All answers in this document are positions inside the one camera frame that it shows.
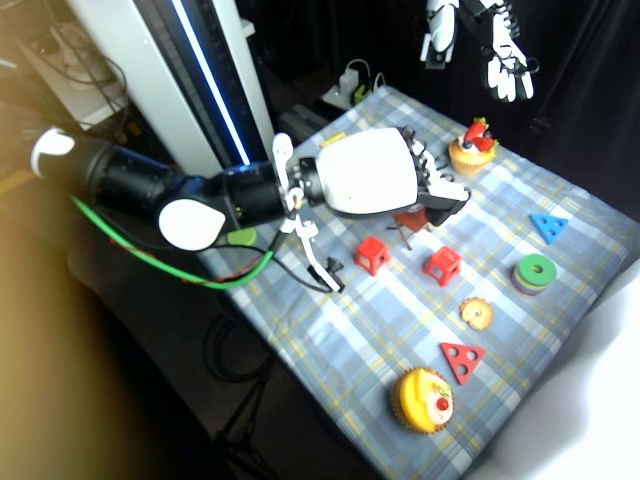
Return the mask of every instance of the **tablecloth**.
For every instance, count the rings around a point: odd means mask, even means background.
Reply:
[[[410,126],[436,156],[465,128],[390,87],[378,89],[296,149],[312,156],[323,140],[374,127]],[[230,298],[347,437],[390,478],[459,477],[498,431],[545,370],[623,262],[637,257],[640,225],[588,192],[498,147],[496,161],[473,178],[457,176],[472,198],[434,232],[411,237],[409,251],[390,217],[338,218],[325,207],[305,209],[320,229],[314,245],[345,268],[344,293],[326,295],[293,281],[276,265]],[[529,220],[545,213],[569,220],[547,245]],[[268,245],[278,224],[259,228]],[[372,277],[353,262],[367,236],[383,240],[391,262]],[[463,257],[461,274],[446,288],[422,273],[443,245]],[[509,275],[523,255],[540,252],[557,266],[547,291],[529,297]],[[297,239],[278,256],[306,273]],[[241,267],[247,253],[208,251],[202,259],[215,273]],[[495,318],[484,331],[460,319],[466,298],[481,297]],[[482,347],[482,362],[463,386],[455,381],[441,342]],[[453,386],[455,412],[445,430],[421,435],[403,428],[390,408],[390,391],[407,369],[428,366]]]

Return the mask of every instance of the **green cable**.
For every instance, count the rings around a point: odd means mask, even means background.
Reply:
[[[180,270],[179,268],[173,267],[167,263],[164,263],[157,258],[152,257],[148,253],[145,253],[141,250],[138,250],[135,245],[131,244],[126,238],[116,232],[113,228],[111,228],[107,222],[105,222],[100,215],[98,215],[89,205],[84,203],[82,200],[71,196],[71,200],[76,204],[76,207],[87,217],[96,227],[102,230],[109,238],[111,238],[118,245],[123,247],[132,255],[135,255],[143,262],[148,263],[152,267],[155,267],[163,272],[169,273],[175,277],[180,278],[181,280],[185,280],[190,283],[201,284],[203,287],[209,287],[214,290],[228,290],[234,287],[240,287],[242,285],[246,285],[251,280],[256,278],[269,264],[269,261],[273,257],[273,251],[269,250],[264,254],[262,260],[251,270],[249,273],[244,275],[242,278],[238,280],[230,280],[228,282],[223,283],[215,283],[211,282],[209,279],[198,277],[197,275],[193,275],[189,272],[185,272]]]

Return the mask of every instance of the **blue triangle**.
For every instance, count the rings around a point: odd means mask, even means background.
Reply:
[[[567,225],[569,225],[569,220],[566,218],[558,218],[553,217],[551,215],[542,215],[540,213],[532,213],[529,215],[531,217],[531,221],[538,229],[540,236],[544,239],[547,244],[552,244],[556,238],[560,236],[562,232],[564,232]]]

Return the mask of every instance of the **cherry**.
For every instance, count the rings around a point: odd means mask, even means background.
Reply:
[[[436,402],[436,407],[438,407],[438,410],[446,410],[449,408],[449,402],[446,398],[439,398]]]

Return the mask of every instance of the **red cube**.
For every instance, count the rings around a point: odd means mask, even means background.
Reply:
[[[367,237],[358,246],[355,262],[364,267],[371,276],[378,273],[378,268],[391,260],[389,248],[376,237]]]
[[[462,257],[454,249],[442,247],[431,256],[422,271],[435,278],[441,287],[446,287],[460,273]]]

